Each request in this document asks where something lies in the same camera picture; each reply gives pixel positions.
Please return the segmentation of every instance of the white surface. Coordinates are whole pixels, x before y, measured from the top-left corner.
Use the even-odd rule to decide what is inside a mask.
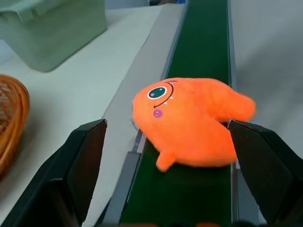
[[[302,0],[232,0],[238,90],[257,102],[257,123],[301,158],[302,9]]]
[[[108,30],[50,73],[29,69],[14,56],[0,73],[18,78],[29,90],[31,111],[20,153],[0,183],[0,224],[41,164],[81,124],[102,118],[162,7],[107,12]],[[120,171],[112,166],[111,171]],[[111,196],[102,187],[105,199]]]

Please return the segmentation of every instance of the stuffed toy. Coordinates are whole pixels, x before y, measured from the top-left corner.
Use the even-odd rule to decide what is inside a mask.
[[[237,160],[230,132],[221,123],[249,121],[255,102],[215,79],[166,79],[133,100],[136,125],[160,152],[157,168],[174,163],[220,167]]]

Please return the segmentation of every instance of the brown woven basket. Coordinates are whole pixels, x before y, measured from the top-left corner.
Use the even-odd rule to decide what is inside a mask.
[[[27,89],[17,79],[0,74],[0,180],[15,159],[28,112]]]

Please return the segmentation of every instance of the conveyor belt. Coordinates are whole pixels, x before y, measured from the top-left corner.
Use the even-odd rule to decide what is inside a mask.
[[[167,77],[208,77],[230,83],[227,0],[189,0]],[[155,165],[157,157],[147,142],[122,223],[230,224],[230,167],[174,165],[162,174]]]

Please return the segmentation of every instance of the plastic container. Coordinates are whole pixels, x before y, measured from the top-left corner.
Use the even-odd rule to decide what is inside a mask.
[[[55,69],[106,29],[105,0],[0,0],[0,38],[38,71]]]

